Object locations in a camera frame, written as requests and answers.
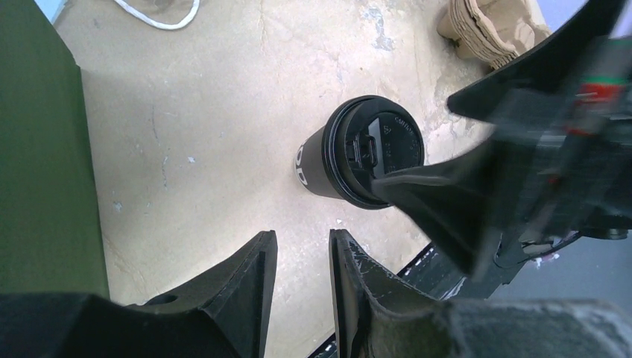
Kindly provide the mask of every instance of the white cable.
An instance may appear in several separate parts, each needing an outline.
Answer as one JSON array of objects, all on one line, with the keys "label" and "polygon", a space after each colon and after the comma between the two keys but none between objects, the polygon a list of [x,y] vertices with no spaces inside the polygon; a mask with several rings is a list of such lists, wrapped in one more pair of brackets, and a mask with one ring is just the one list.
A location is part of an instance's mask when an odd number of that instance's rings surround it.
[{"label": "white cable", "polygon": [[155,28],[159,28],[160,30],[178,30],[187,26],[191,22],[191,20],[193,20],[195,15],[198,13],[198,8],[200,8],[200,0],[193,0],[193,5],[191,6],[191,10],[189,11],[189,13],[186,14],[186,16],[184,16],[184,19],[180,20],[180,22],[178,22],[177,24],[171,25],[171,24],[163,24],[162,22],[154,21],[148,18],[145,14],[131,7],[127,2],[123,0],[114,0],[114,1],[116,1],[116,4],[121,5],[121,7],[123,7],[123,10],[132,14],[132,16],[143,21],[145,24],[154,26]]}]

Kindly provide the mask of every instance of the black paper cup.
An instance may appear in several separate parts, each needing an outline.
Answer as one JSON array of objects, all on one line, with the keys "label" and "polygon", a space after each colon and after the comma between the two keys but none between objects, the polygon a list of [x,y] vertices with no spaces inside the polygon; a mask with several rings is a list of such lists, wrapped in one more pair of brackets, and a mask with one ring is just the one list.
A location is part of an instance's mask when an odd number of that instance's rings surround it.
[{"label": "black paper cup", "polygon": [[377,95],[338,107],[300,146],[294,162],[298,180],[310,192],[372,210],[390,206],[371,193],[373,179],[420,165],[423,141],[414,119]]}]

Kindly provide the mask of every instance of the white paint stain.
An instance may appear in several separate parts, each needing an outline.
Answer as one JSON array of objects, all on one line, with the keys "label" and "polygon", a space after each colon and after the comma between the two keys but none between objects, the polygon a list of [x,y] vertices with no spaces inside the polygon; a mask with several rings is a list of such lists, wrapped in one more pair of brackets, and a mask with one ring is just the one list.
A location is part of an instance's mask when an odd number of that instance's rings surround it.
[{"label": "white paint stain", "polygon": [[458,281],[456,286],[452,287],[451,290],[446,292],[445,295],[441,297],[441,300],[449,300],[450,298],[458,295],[459,291],[461,291],[461,287],[463,287],[463,284],[465,283],[465,280],[466,278],[462,277],[461,280]]},{"label": "white paint stain", "polygon": [[539,268],[540,268],[540,266],[541,266],[543,263],[550,263],[551,261],[553,261],[553,260],[557,260],[557,259],[559,259],[559,258],[560,258],[560,255],[559,255],[558,253],[551,254],[551,255],[547,255],[547,256],[544,256],[544,257],[538,257],[538,258],[534,259],[534,262],[535,262],[535,268],[536,268],[536,269],[539,269]]}]

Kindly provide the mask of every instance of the green panel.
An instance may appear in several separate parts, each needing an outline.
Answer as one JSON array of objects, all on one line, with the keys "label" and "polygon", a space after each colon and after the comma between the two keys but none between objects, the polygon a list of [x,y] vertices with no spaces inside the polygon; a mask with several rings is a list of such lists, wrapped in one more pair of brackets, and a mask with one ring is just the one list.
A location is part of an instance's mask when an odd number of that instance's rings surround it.
[{"label": "green panel", "polygon": [[0,292],[108,297],[81,73],[33,0],[0,0]]}]

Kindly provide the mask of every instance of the concrete floor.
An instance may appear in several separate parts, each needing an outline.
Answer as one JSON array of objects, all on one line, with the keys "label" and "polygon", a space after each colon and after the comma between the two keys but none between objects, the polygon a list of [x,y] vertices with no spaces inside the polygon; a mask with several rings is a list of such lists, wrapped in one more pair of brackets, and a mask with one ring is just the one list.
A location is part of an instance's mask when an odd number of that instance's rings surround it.
[{"label": "concrete floor", "polygon": [[[184,0],[135,0],[177,22]],[[435,31],[445,0],[202,0],[181,31],[111,0],[71,0],[56,28],[83,68],[111,297],[141,303],[276,230],[267,357],[304,357],[333,332],[327,239],[346,228],[398,271],[428,242],[397,210],[364,211],[301,187],[299,145],[343,101],[407,108],[426,163],[487,131],[446,97],[481,77]]]}]

